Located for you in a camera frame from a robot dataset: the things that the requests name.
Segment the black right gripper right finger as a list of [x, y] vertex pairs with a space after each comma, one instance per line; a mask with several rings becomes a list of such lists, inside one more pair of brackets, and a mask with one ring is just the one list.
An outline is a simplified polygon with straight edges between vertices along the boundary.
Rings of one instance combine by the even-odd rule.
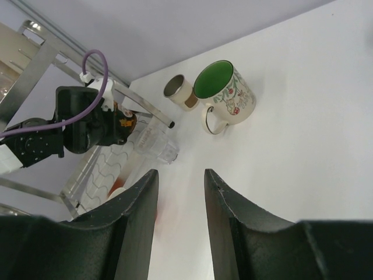
[[204, 178], [216, 279], [371, 279], [370, 220], [280, 218], [233, 190], [214, 170]]

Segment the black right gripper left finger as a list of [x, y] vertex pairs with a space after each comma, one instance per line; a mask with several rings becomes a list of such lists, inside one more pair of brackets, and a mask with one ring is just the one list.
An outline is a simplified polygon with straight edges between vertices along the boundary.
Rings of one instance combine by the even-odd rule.
[[1, 217], [2, 279], [147, 279], [159, 174], [68, 222]]

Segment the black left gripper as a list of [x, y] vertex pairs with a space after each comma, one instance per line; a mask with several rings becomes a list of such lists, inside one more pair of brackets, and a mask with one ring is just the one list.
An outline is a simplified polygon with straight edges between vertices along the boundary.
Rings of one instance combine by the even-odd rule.
[[114, 111], [103, 111], [101, 101], [91, 111], [90, 119], [90, 146], [116, 145], [114, 136]]

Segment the dark brown mug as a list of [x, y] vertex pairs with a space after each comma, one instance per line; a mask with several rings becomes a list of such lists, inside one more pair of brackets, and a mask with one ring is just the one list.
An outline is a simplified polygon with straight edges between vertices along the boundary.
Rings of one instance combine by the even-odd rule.
[[124, 145], [134, 131], [137, 123], [136, 114], [114, 102], [114, 136], [116, 145]]

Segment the iridescent pink mug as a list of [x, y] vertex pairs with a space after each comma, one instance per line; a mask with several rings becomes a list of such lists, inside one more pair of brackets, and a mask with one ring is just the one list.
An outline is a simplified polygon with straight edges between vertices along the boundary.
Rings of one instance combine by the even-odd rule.
[[1, 98], [4, 98], [9, 89], [19, 78], [19, 74], [11, 68], [1, 70]]

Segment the tall beige cup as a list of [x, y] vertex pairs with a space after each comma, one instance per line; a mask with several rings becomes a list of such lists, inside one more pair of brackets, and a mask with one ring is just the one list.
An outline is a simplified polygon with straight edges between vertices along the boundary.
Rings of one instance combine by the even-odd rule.
[[38, 52], [28, 38], [1, 23], [1, 62], [21, 74]]

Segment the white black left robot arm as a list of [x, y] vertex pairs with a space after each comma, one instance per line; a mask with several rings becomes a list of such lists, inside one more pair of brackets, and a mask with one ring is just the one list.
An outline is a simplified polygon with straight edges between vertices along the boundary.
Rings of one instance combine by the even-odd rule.
[[58, 87], [51, 120], [31, 118], [1, 134], [1, 174], [30, 167], [51, 155], [62, 158], [65, 150], [83, 154], [94, 146], [124, 145], [137, 117], [117, 102], [104, 110], [102, 97], [86, 116], [64, 123], [87, 109], [97, 96], [98, 90], [89, 87]]

